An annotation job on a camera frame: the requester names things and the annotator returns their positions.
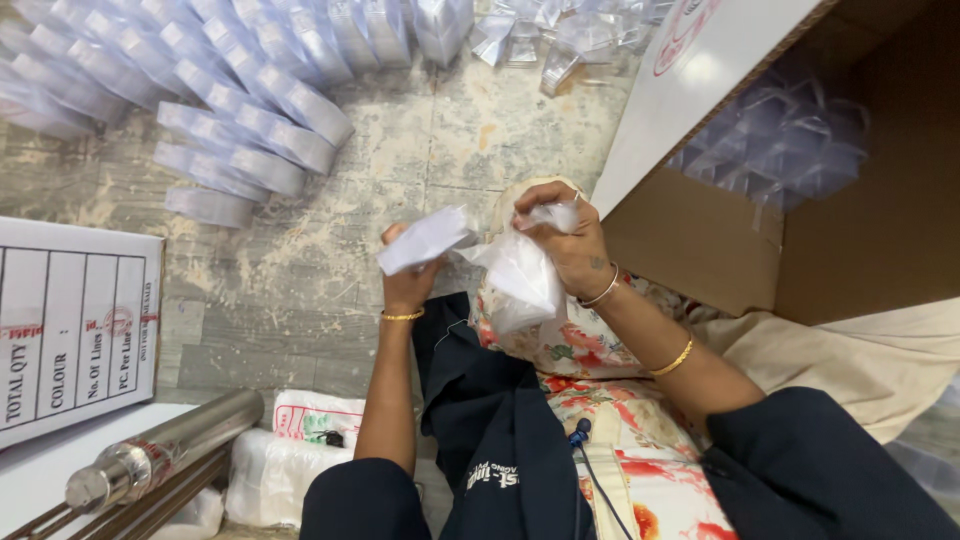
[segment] plastic bag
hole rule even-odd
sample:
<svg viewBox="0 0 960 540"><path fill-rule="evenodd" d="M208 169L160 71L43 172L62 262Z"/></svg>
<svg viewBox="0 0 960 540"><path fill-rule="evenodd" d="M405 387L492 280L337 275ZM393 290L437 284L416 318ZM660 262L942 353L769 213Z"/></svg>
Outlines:
<svg viewBox="0 0 960 540"><path fill-rule="evenodd" d="M392 276L422 266L474 237L464 207L445 207L414 222L376 254L376 260L383 273Z"/></svg>
<svg viewBox="0 0 960 540"><path fill-rule="evenodd" d="M207 540L220 532L224 521L224 497L205 487L150 537L150 540Z"/></svg>
<svg viewBox="0 0 960 540"><path fill-rule="evenodd" d="M367 400L349 400L310 392L283 390L274 401L274 435L327 444L325 433L336 431L344 448L356 446Z"/></svg>
<svg viewBox="0 0 960 540"><path fill-rule="evenodd" d="M351 459L352 449L244 431L233 441L227 517L251 527L299 528L303 497L313 480Z"/></svg>
<svg viewBox="0 0 960 540"><path fill-rule="evenodd" d="M578 220L576 205L575 201L536 205L519 221L525 229L547 224L572 233ZM487 284L501 293L489 307L497 334L566 318L564 283L553 260L533 239L514 229L514 215L492 243L458 252L487 268Z"/></svg>

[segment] plastic carry bag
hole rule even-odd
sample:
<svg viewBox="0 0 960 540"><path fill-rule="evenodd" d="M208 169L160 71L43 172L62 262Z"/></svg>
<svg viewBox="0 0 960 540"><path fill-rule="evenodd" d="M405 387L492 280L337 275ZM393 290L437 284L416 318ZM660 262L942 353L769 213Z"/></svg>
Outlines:
<svg viewBox="0 0 960 540"><path fill-rule="evenodd" d="M303 497L313 480L351 459L352 449L244 431L233 441L227 517L251 527L299 528Z"/></svg>
<svg viewBox="0 0 960 540"><path fill-rule="evenodd" d="M557 268L533 239L514 229L515 216L507 218L503 233L490 244L458 252L487 268L487 284L501 293L490 306L497 334L566 318L566 292ZM529 229L545 224L569 234L576 231L578 220L576 201L564 201L534 206L520 216L518 225Z"/></svg>
<svg viewBox="0 0 960 540"><path fill-rule="evenodd" d="M356 446L367 400L351 400L309 390L283 390L274 400L274 435L308 443L331 444L330 431L343 437L344 448Z"/></svg>
<svg viewBox="0 0 960 540"><path fill-rule="evenodd" d="M205 487L150 540L207 540L220 532L223 521L223 495L212 487Z"/></svg>

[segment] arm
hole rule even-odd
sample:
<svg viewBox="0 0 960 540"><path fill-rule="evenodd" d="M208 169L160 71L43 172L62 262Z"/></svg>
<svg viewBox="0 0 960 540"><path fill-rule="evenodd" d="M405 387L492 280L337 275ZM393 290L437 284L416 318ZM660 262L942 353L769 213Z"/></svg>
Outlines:
<svg viewBox="0 0 960 540"><path fill-rule="evenodd" d="M389 244L405 226L394 224L382 236ZM383 278L384 314L416 313L433 289L443 266L438 259L420 272L400 272ZM383 457L411 477L417 462L417 436L410 388L410 331L414 321L380 321L380 339L373 364L363 423L354 459Z"/></svg>
<svg viewBox="0 0 960 540"><path fill-rule="evenodd" d="M576 192L562 182L537 185L516 201L516 211L526 213L535 204L568 201L575 195ZM568 294L593 300L610 286L614 271L607 256L599 214L582 199L578 211L580 223L573 234L563 234L544 225L525 233L550 254ZM690 339L686 329L628 286L617 287L596 312L651 371L673 363ZM681 365L657 380L663 394L704 432L708 415L737 410L765 397L747 376L696 342Z"/></svg>

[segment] red stamp logo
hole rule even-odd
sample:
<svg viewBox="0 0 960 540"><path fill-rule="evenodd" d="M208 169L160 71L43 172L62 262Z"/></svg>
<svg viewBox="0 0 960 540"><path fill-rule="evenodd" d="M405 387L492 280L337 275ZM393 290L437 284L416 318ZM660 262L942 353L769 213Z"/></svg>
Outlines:
<svg viewBox="0 0 960 540"><path fill-rule="evenodd" d="M132 326L133 313L125 307L115 307L104 317L104 330L112 333L114 337L127 333Z"/></svg>
<svg viewBox="0 0 960 540"><path fill-rule="evenodd" d="M654 62L654 77L667 72L717 11L720 0L682 0L670 14L666 37Z"/></svg>

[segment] white cardboard box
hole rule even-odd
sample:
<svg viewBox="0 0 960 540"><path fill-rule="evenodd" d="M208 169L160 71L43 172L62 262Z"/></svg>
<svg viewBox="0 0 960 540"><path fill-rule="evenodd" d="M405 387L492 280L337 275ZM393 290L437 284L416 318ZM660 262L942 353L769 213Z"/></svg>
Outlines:
<svg viewBox="0 0 960 540"><path fill-rule="evenodd" d="M704 304L807 325L960 297L953 0L679 0L591 202L611 258ZM663 164L787 48L867 107L859 180L783 216Z"/></svg>
<svg viewBox="0 0 960 540"><path fill-rule="evenodd" d="M0 448L154 396L163 243L0 217Z"/></svg>

